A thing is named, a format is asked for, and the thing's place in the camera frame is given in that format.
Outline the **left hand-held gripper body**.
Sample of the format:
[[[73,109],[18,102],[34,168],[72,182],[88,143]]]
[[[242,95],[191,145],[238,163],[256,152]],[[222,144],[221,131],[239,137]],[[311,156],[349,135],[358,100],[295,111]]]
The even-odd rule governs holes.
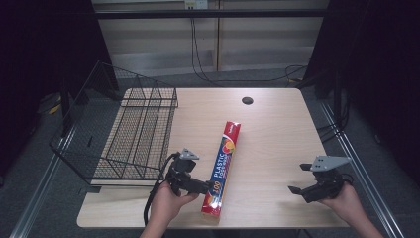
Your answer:
[[[186,148],[175,154],[166,173],[166,180],[175,194],[181,189],[192,193],[200,192],[200,182],[190,175],[196,165],[195,160],[198,159],[197,155]]]

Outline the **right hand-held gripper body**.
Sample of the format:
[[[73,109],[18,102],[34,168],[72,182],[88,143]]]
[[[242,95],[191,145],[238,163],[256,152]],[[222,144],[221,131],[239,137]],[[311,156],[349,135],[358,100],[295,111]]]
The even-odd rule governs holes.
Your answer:
[[[302,197],[307,203],[324,198],[336,197],[344,184],[343,176],[338,172],[338,167],[348,164],[349,157],[317,156],[312,163],[310,172],[314,175],[316,184],[307,189]]]

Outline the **red plastic wrap box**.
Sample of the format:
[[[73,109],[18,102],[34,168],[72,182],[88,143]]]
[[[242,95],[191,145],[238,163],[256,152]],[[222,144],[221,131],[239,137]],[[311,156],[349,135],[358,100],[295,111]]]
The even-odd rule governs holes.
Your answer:
[[[201,207],[201,213],[204,216],[209,216],[214,219],[220,218],[230,164],[236,152],[236,143],[240,129],[240,123],[233,121],[226,122],[210,177],[213,184],[205,194]]]

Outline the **person's right hand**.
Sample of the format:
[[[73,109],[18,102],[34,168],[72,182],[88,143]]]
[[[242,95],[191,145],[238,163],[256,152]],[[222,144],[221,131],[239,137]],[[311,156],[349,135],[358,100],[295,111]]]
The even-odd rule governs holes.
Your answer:
[[[324,198],[320,200],[320,203],[331,208],[349,225],[355,225],[366,216],[357,192],[348,183],[343,185],[335,198]]]

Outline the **person's left hand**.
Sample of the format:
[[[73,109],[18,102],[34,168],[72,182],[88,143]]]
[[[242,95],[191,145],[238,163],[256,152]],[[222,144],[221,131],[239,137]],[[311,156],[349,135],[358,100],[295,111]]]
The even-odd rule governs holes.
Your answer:
[[[167,181],[163,182],[158,187],[153,199],[148,227],[153,231],[164,231],[169,223],[178,215],[180,209],[195,200],[198,196],[198,193],[177,195],[172,191]]]

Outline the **dark curtain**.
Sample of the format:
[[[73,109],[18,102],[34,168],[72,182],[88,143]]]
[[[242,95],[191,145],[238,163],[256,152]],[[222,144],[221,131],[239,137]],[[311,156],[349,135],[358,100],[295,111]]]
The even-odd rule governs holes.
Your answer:
[[[420,0],[329,0],[304,78],[336,82],[420,185]]]
[[[0,187],[38,121],[41,99],[74,96],[111,61],[93,0],[0,0]]]

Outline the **yellow floor object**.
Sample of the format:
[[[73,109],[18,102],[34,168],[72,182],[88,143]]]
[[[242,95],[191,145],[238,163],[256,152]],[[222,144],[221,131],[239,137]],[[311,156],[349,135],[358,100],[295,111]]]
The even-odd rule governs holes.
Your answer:
[[[55,114],[61,105],[61,95],[52,93],[41,99],[39,103],[39,114]]]

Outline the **dark horizontal bar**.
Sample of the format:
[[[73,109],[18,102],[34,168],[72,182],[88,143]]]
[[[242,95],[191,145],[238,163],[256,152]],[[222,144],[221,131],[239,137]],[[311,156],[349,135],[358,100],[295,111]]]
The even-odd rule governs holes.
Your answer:
[[[329,12],[323,9],[97,11],[95,13],[98,19],[325,17],[328,15]]]

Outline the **metal floor rail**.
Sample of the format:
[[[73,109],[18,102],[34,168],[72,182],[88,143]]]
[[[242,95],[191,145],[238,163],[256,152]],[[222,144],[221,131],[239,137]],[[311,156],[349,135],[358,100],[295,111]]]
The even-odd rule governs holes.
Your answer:
[[[333,129],[335,137],[341,145],[344,153],[351,158],[351,165],[357,178],[359,179],[362,187],[367,195],[368,200],[371,203],[380,223],[385,229],[389,238],[406,238],[403,234],[399,224],[394,217],[393,213],[389,209],[385,200],[379,194],[376,186],[370,178],[365,166],[363,165],[359,155],[355,151],[352,143],[350,142],[347,134],[343,129],[338,127],[338,123],[335,121],[333,109],[327,102],[321,103],[323,113],[329,122],[329,126]]]
[[[52,153],[46,170],[13,228],[10,238],[59,238],[75,227],[77,178]]]

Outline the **white wall socket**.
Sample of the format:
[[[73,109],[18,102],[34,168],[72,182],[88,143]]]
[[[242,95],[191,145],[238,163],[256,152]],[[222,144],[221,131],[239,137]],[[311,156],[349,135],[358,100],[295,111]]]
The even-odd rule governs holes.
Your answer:
[[[207,10],[208,0],[184,0],[186,10]]]

